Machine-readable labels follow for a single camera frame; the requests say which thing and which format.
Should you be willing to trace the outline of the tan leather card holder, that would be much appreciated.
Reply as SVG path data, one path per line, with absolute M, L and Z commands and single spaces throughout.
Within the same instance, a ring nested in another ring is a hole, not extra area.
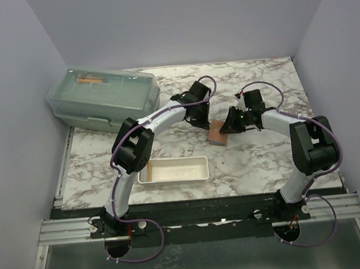
M 228 135 L 220 132 L 223 124 L 224 122 L 221 120 L 214 119 L 211 121 L 207 138 L 210 145 L 225 146 L 227 144 Z

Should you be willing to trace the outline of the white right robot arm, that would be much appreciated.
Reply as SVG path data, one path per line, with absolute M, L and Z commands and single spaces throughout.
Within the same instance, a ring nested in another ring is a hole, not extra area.
M 342 159 L 341 146 L 325 116 L 296 116 L 266 107 L 259 89 L 236 94 L 238 103 L 231 106 L 220 129 L 222 134 L 241 134 L 253 128 L 271 130 L 289 137 L 295 165 L 287 182 L 279 189 L 281 200 L 274 204 L 274 216 L 289 220 L 313 182 L 332 173 Z

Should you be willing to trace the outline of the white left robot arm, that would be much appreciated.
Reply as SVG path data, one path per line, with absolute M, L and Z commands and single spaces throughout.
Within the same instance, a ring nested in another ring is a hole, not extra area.
M 110 166 L 116 170 L 115 179 L 104 211 L 99 215 L 103 228 L 113 236 L 121 235 L 126 224 L 123 216 L 129 210 L 129 197 L 137 174 L 149 163 L 152 146 L 157 135 L 173 124 L 194 120 L 195 127 L 209 129 L 209 100 L 215 95 L 217 85 L 205 86 L 203 79 L 196 80 L 188 91 L 172 96 L 160 109 L 138 120 L 127 118 L 121 125 L 112 147 Z

